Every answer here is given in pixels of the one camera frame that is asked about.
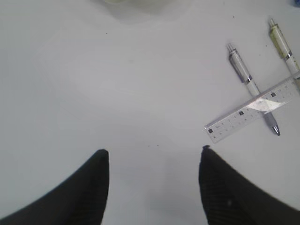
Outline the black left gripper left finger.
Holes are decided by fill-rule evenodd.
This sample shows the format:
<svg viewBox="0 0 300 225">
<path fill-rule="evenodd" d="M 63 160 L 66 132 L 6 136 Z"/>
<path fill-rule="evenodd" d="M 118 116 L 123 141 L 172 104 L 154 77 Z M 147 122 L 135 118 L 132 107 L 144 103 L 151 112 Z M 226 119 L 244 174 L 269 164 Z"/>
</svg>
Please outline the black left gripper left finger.
<svg viewBox="0 0 300 225">
<path fill-rule="evenodd" d="M 77 171 L 2 225 L 100 225 L 110 185 L 107 150 L 97 150 Z"/>
</svg>

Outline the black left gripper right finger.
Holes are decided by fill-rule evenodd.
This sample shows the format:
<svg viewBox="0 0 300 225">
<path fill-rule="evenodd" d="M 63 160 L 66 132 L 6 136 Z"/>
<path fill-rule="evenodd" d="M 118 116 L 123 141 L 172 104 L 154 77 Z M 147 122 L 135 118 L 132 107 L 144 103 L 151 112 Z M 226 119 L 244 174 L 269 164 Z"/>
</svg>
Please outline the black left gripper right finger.
<svg viewBox="0 0 300 225">
<path fill-rule="evenodd" d="M 201 202 L 210 225 L 298 225 L 299 210 L 250 182 L 210 146 L 199 163 Z"/>
</svg>

